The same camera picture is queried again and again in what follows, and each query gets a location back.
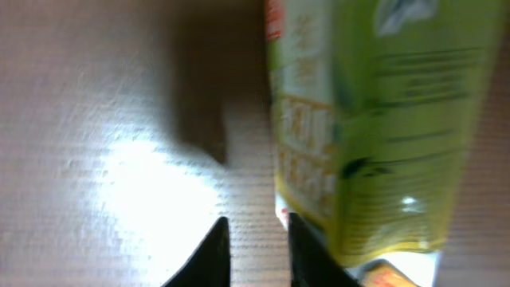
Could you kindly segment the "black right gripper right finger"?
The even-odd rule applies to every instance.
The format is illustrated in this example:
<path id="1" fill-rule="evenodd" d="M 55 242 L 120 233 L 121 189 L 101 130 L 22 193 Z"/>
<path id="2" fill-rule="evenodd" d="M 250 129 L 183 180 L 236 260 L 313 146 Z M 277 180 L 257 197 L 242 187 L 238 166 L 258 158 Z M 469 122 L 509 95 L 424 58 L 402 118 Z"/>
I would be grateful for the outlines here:
<path id="1" fill-rule="evenodd" d="M 341 268 L 296 213 L 288 215 L 292 287 L 361 287 Z"/>

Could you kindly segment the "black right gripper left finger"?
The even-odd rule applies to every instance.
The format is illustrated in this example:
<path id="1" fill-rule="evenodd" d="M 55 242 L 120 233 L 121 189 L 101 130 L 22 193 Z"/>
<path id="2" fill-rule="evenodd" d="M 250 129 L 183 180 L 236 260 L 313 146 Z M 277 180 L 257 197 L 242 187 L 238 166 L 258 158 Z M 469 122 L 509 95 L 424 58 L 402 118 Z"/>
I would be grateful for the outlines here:
<path id="1" fill-rule="evenodd" d="M 230 229 L 220 217 L 182 268 L 162 287 L 230 287 Z"/>

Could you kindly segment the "green snack box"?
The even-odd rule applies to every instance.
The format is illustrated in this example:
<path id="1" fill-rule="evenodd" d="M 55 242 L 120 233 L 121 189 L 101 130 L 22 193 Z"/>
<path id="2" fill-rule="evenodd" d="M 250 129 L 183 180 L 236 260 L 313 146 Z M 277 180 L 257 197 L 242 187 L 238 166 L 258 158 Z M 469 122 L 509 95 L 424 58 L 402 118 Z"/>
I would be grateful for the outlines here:
<path id="1" fill-rule="evenodd" d="M 267 0 L 275 211 L 361 286 L 431 286 L 501 0 Z"/>

